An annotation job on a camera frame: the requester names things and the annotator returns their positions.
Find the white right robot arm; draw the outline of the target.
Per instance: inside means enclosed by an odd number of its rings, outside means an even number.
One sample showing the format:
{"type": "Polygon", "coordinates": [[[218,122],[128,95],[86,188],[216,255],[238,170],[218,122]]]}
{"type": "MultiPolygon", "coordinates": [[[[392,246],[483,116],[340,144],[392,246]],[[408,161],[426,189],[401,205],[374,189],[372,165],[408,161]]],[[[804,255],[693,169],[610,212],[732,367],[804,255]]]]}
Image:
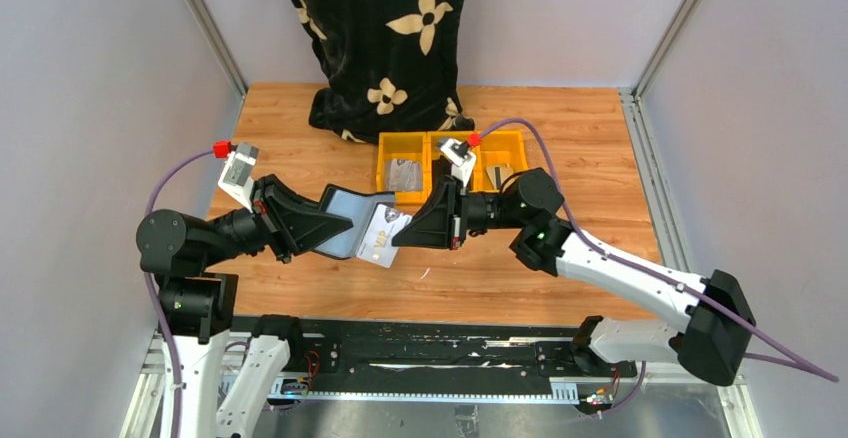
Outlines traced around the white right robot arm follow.
{"type": "Polygon", "coordinates": [[[516,229],[510,248],[528,269],[602,288],[655,316],[586,318],[571,344],[577,371],[592,376],[623,361],[677,362],[702,381],[731,385],[756,324],[737,278],[722,270],[703,277],[626,253],[558,217],[563,203],[541,168],[513,175],[498,192],[463,191],[457,178],[444,176],[392,243],[457,249],[469,236],[516,229]]]}

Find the white VIP credit card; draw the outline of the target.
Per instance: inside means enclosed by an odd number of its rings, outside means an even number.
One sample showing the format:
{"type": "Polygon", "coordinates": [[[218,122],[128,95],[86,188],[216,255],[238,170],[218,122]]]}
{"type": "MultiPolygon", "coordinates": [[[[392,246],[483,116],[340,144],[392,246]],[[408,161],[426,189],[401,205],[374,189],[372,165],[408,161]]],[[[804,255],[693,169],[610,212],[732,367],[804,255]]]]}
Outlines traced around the white VIP credit card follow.
{"type": "Polygon", "coordinates": [[[392,244],[392,240],[411,220],[409,214],[386,204],[378,204],[356,248],[355,257],[390,268],[398,253],[398,247],[392,244]]]}

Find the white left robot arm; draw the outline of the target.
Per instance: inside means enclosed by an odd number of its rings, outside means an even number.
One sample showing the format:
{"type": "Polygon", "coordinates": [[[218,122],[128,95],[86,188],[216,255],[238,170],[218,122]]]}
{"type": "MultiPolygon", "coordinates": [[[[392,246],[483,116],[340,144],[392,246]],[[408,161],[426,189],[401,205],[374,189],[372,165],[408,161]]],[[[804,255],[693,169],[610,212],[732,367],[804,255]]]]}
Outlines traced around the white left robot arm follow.
{"type": "Polygon", "coordinates": [[[306,359],[302,324],[288,315],[261,316],[235,382],[221,398],[238,277],[209,269],[265,249],[283,263],[316,251],[354,227],[352,218],[331,210],[342,192],[328,185],[313,201],[267,175],[254,184],[247,206],[214,219],[158,209],[140,222],[140,267],[158,287],[152,302],[164,339],[165,371],[173,381],[163,404],[171,422],[163,425],[162,435],[253,436],[278,374],[298,369],[306,359]]]}

